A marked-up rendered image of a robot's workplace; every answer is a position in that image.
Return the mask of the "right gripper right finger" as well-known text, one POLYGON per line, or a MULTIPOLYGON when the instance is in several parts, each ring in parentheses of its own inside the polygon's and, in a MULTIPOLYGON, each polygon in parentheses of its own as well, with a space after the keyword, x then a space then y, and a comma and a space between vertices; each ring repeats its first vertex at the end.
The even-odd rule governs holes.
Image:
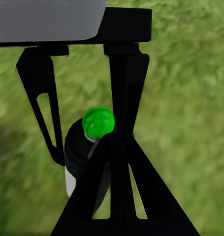
POLYGON ((117 138, 125 236, 200 236, 135 138, 117 138), (136 216, 128 163, 148 219, 136 216))

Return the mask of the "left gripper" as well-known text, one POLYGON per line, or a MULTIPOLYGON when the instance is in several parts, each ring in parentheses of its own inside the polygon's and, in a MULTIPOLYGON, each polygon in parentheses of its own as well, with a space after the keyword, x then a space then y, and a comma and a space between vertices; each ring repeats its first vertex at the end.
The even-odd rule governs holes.
POLYGON ((50 56, 67 56, 67 45, 104 44, 109 56, 113 112, 120 131, 132 135, 149 64, 138 42, 151 40, 152 9, 105 8, 97 34, 77 41, 0 42, 0 47, 25 47, 16 63, 19 76, 52 159, 65 166, 64 147, 54 75, 50 56), (48 93, 57 147, 52 145, 36 98, 48 93))

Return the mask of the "pesticide atomizer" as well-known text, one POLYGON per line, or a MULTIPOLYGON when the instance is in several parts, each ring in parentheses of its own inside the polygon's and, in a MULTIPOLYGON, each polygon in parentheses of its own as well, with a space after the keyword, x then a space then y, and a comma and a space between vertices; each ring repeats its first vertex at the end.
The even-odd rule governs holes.
MULTIPOLYGON (((88 109, 83 118, 72 124, 68 130, 64 144, 64 170, 68 200, 100 139, 112 131, 120 131, 120 128, 115 124, 112 113, 101 106, 88 109)), ((106 163, 104 168, 94 213, 101 206, 110 183, 111 161, 106 163)))

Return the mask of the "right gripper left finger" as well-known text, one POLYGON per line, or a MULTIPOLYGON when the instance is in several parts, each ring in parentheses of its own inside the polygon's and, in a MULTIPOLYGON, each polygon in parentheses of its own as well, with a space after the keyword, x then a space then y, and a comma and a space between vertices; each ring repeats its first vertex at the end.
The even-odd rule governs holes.
POLYGON ((50 236, 125 236, 117 131, 100 139, 50 236), (110 218, 92 219, 109 161, 110 218))

